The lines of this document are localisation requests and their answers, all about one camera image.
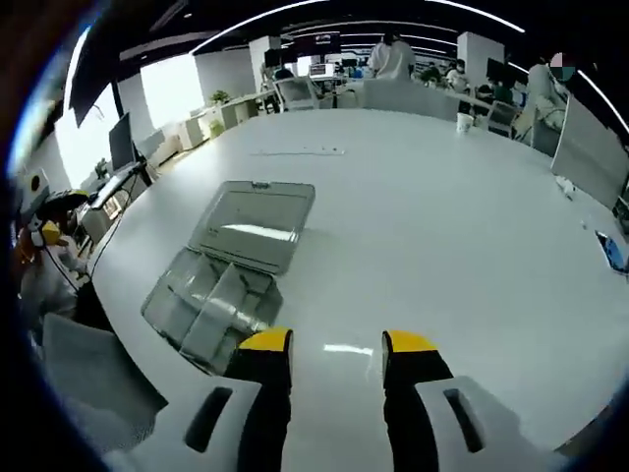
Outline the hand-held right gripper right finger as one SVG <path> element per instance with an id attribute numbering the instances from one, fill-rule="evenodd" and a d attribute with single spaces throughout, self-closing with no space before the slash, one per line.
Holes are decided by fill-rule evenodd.
<path id="1" fill-rule="evenodd" d="M 521 433 L 517 415 L 452 374 L 426 337 L 382 333 L 383 416 L 396 471 L 556 471 L 558 454 Z"/>

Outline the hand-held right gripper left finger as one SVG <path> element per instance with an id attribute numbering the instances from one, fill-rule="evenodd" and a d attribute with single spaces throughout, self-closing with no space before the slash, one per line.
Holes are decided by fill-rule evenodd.
<path id="1" fill-rule="evenodd" d="M 225 373 L 171 401 L 152 433 L 105 456 L 112 471 L 278 471 L 291 420 L 293 332 L 260 331 Z"/>

